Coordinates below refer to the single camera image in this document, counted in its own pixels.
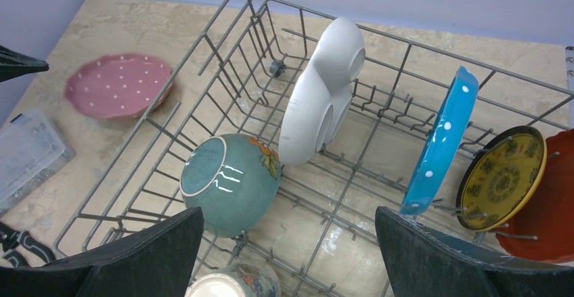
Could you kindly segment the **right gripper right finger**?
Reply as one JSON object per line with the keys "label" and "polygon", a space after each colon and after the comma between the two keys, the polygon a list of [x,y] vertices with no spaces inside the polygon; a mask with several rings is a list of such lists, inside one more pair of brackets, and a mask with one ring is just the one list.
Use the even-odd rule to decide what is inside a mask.
{"label": "right gripper right finger", "polygon": [[395,296],[572,296],[573,268],[503,254],[386,206],[378,245]]}

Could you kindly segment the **cream divided plate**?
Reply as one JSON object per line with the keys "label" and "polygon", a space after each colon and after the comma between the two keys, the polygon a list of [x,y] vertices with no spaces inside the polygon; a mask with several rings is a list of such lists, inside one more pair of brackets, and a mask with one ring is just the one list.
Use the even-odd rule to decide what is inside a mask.
{"label": "cream divided plate", "polygon": [[333,20],[290,95],[278,145],[282,164],[304,164],[333,141],[365,60],[365,42],[356,23],[344,17]]}

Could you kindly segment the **orange red plate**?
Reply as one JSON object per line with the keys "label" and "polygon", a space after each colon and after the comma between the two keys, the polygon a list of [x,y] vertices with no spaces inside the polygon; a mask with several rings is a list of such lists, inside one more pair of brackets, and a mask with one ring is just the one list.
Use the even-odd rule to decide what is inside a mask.
{"label": "orange red plate", "polygon": [[573,261],[573,129],[546,139],[549,157],[542,180],[525,206],[496,235],[500,246],[521,258]]}

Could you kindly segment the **yellow patterned plate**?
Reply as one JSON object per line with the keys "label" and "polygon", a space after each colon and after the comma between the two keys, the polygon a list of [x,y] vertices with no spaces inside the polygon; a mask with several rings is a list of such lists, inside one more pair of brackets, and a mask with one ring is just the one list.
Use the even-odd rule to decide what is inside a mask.
{"label": "yellow patterned plate", "polygon": [[471,231],[489,231],[511,219],[542,181],[548,147],[532,126],[517,126],[497,135],[477,152],[462,177],[457,219]]}

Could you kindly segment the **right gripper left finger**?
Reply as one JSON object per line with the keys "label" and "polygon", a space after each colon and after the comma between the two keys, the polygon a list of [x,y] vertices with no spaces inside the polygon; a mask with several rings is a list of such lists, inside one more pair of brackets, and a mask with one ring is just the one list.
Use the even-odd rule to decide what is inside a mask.
{"label": "right gripper left finger", "polygon": [[204,230],[199,207],[42,267],[1,268],[2,296],[185,296]]}

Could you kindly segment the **teal blue plate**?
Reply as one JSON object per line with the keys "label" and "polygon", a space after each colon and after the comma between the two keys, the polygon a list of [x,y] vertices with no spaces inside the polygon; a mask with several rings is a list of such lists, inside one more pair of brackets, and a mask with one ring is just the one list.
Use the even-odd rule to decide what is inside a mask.
{"label": "teal blue plate", "polygon": [[477,78],[460,66],[412,173],[401,214],[421,214],[431,205],[461,144],[478,92]]}

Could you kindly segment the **cream dragon mug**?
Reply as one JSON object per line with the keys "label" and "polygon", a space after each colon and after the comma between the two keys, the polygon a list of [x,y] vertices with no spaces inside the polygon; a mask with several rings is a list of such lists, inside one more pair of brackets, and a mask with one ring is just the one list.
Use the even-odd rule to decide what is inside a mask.
{"label": "cream dragon mug", "polygon": [[190,296],[281,296],[276,272],[267,263],[241,260],[197,279],[185,293]]}

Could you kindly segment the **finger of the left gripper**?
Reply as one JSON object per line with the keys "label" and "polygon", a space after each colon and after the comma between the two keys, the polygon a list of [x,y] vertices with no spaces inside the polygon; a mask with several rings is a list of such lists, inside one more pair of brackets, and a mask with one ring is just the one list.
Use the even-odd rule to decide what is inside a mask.
{"label": "finger of the left gripper", "polygon": [[46,61],[1,46],[1,82],[48,70],[49,64]]}

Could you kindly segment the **white scalloped teal bowl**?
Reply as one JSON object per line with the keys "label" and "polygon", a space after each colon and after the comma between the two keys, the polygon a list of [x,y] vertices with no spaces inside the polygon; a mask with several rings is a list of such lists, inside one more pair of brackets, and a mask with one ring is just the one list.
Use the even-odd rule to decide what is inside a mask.
{"label": "white scalloped teal bowl", "polygon": [[179,189],[187,208],[199,207],[204,229],[238,237],[255,227],[275,200],[282,175],[278,154],[242,133],[209,137],[185,162]]}

